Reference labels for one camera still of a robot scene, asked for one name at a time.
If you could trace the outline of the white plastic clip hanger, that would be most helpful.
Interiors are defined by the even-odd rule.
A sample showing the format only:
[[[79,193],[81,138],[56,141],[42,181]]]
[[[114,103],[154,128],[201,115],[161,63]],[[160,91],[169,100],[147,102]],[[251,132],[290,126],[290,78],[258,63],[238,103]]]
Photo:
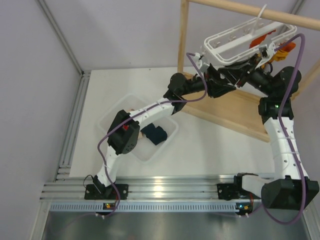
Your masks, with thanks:
[[[227,30],[207,37],[201,46],[201,53],[204,53],[208,61],[214,66],[229,66],[247,60],[254,54],[259,54],[259,45],[275,43],[279,47],[282,43],[292,38],[297,27],[283,22],[272,21],[262,18],[266,9],[264,5],[257,17],[231,27]],[[252,40],[265,35],[265,40],[250,48]]]

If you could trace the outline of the red and beige sock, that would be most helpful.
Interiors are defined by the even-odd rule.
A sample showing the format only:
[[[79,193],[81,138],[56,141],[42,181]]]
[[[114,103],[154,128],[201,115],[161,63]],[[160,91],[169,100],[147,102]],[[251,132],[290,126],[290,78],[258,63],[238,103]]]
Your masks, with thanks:
[[[139,134],[138,134],[138,140],[141,140],[141,139],[143,139],[143,138],[146,138],[146,135],[144,134],[144,133],[142,133],[142,132],[139,132]]]

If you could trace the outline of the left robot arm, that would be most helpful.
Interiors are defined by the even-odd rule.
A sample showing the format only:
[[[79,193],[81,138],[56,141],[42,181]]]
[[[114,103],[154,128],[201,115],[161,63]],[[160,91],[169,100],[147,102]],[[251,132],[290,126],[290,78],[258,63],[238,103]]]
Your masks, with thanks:
[[[182,73],[171,76],[167,91],[156,102],[140,109],[127,112],[120,110],[115,115],[106,135],[98,142],[97,151],[102,157],[102,167],[93,176],[92,184],[86,187],[87,200],[120,200],[119,186],[116,184],[120,157],[130,153],[138,143],[139,133],[148,130],[153,122],[180,112],[188,103],[185,95],[202,92],[193,99],[204,97],[219,98],[236,89],[224,67],[215,69],[212,65],[205,71],[198,70],[196,75],[187,79]]]

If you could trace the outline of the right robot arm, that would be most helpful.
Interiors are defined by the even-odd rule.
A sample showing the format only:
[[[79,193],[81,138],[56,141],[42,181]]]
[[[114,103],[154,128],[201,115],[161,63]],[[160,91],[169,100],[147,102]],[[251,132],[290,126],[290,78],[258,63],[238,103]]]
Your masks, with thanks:
[[[254,173],[238,173],[232,183],[217,185],[218,198],[225,201],[258,198],[267,209],[299,211],[320,190],[318,182],[310,180],[301,163],[294,135],[290,97],[298,90],[301,73],[293,66],[287,66],[272,76],[258,66],[259,60],[261,57],[254,55],[219,72],[238,87],[248,83],[264,93],[259,100],[258,114],[269,136],[274,177],[267,179]]]

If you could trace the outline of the orange sock far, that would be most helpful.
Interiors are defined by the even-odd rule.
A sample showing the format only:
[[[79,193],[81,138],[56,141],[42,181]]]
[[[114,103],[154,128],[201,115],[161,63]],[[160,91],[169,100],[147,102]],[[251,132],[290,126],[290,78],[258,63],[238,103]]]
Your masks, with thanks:
[[[255,39],[252,40],[252,42],[250,43],[249,48],[251,49],[251,48],[253,48],[253,47],[255,47],[255,46],[260,45],[260,44],[266,39],[267,35],[271,35],[271,34],[274,33],[274,32],[276,32],[276,29],[274,29],[274,30],[272,30],[272,31],[270,31],[270,32],[268,32],[268,33],[266,33],[266,34],[264,34],[264,35],[261,35],[261,36],[259,36],[258,38],[255,38]]]

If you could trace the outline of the orange sock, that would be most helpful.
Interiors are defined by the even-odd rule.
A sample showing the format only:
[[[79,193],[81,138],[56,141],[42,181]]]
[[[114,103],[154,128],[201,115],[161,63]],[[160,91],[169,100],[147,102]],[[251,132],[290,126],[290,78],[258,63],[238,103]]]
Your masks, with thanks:
[[[259,36],[258,38],[255,38],[255,39],[252,40],[252,42],[250,43],[249,48],[251,49],[251,48],[253,48],[253,47],[255,47],[255,46],[260,45],[260,44],[266,39],[267,35],[271,35],[271,34],[274,33],[274,32],[276,32],[276,29],[274,29],[274,30],[272,30],[272,31],[270,31],[270,32],[268,32],[268,33],[266,33],[266,34],[264,34],[264,35],[261,35],[261,36]]]
[[[294,42],[289,42],[286,46],[283,46],[281,48],[281,51],[289,53],[296,47],[296,44]]]

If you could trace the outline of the yellow sock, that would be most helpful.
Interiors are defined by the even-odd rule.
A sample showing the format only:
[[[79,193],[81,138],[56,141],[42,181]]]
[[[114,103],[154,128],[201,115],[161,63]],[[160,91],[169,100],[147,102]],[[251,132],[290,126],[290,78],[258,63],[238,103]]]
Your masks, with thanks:
[[[288,54],[289,53],[287,51],[280,49],[273,55],[273,57],[270,59],[269,62],[272,63],[272,62],[284,61],[287,58]]]

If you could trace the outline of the orange sock near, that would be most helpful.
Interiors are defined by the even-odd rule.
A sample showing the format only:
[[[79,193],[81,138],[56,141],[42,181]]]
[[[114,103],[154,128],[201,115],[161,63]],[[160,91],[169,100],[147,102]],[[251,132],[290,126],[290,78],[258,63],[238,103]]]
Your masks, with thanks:
[[[281,48],[281,51],[289,53],[296,47],[296,44],[294,42],[289,42],[286,46],[283,46]]]

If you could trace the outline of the navy blue sock pair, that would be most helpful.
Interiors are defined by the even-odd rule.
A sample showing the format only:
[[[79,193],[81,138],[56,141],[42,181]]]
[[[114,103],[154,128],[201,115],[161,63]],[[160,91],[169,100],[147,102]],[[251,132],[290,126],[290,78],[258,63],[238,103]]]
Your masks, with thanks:
[[[155,146],[165,142],[168,138],[167,132],[161,126],[155,126],[153,123],[144,127],[141,130],[141,133],[145,135]]]

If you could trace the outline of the clear plastic bin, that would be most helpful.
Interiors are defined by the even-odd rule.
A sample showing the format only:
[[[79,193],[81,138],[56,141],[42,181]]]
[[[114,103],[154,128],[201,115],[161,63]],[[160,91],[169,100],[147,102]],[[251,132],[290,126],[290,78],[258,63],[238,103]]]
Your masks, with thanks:
[[[96,122],[96,127],[100,130],[102,136],[105,136],[116,114],[120,110],[125,110],[128,112],[129,109],[138,110],[147,105],[148,102],[146,102],[144,98],[141,98],[133,93],[129,93],[115,102],[100,116]],[[179,130],[178,123],[169,116],[155,120],[153,124],[156,127],[162,127],[166,131],[167,140],[158,145],[154,145],[147,137],[138,139],[136,147],[126,155],[137,160],[141,164],[148,164],[158,157],[158,155],[160,155],[166,146],[174,139]]]

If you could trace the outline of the wooden drying rack frame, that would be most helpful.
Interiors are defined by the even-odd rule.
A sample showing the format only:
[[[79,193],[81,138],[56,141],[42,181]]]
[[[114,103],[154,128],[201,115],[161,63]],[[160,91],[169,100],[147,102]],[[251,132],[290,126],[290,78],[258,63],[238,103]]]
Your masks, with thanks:
[[[180,1],[180,29],[177,59],[177,71],[186,77],[192,77],[184,72],[184,55],[186,51],[187,26],[189,16],[189,3],[210,6],[230,12],[248,16],[258,16],[260,10],[257,6],[233,2],[229,0],[181,0]],[[320,19],[294,15],[286,12],[266,9],[262,12],[263,19],[274,20],[302,28],[320,31]],[[302,78],[299,90],[292,95],[294,101],[300,94],[320,76],[320,59],[313,65],[309,72]],[[260,97],[241,90],[235,90],[219,98],[205,97],[197,102],[187,103],[182,110],[225,128],[237,131],[249,137],[269,142],[269,137],[263,127],[258,114]]]

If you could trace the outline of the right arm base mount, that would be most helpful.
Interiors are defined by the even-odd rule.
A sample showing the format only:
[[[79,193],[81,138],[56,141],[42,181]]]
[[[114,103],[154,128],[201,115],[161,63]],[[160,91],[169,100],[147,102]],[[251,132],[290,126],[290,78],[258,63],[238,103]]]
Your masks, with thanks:
[[[242,188],[243,176],[247,173],[238,173],[233,176],[232,183],[218,183],[217,194],[219,200],[236,200],[236,199],[248,199],[250,193]]]

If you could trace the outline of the aluminium corner frame post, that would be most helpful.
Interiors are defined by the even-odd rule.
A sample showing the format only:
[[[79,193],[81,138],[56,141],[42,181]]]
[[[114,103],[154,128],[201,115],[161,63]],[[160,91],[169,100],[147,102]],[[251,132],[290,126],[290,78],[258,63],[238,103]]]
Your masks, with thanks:
[[[43,12],[45,18],[48,20],[50,26],[53,29],[54,34],[58,38],[60,44],[62,45],[63,49],[65,50],[66,54],[68,55],[68,58],[72,62],[73,66],[75,67],[76,71],[79,75],[83,75],[84,71],[82,67],[80,66],[78,60],[76,59],[67,39],[65,38],[60,26],[58,25],[54,15],[52,14],[52,11],[50,10],[49,6],[47,5],[45,0],[36,0],[35,1],[41,11]]]

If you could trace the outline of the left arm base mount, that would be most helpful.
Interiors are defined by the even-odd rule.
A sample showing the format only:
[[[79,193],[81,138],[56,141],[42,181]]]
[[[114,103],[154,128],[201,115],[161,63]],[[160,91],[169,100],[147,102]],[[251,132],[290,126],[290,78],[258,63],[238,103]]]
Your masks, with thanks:
[[[98,181],[98,177],[92,177],[92,183],[85,186],[85,200],[126,200],[129,193],[128,184],[114,184],[118,190],[119,196],[116,189],[110,185],[105,187]]]

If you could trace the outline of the aluminium rail beam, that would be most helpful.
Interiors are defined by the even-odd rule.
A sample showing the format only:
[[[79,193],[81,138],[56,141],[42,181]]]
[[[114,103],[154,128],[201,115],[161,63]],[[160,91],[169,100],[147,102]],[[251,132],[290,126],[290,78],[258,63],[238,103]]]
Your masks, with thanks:
[[[230,184],[233,175],[196,177],[120,177],[118,184],[128,184],[129,201],[204,201],[217,200],[217,184]],[[44,184],[40,194],[43,201],[80,201],[85,196],[85,186],[92,184],[91,177],[59,178]]]

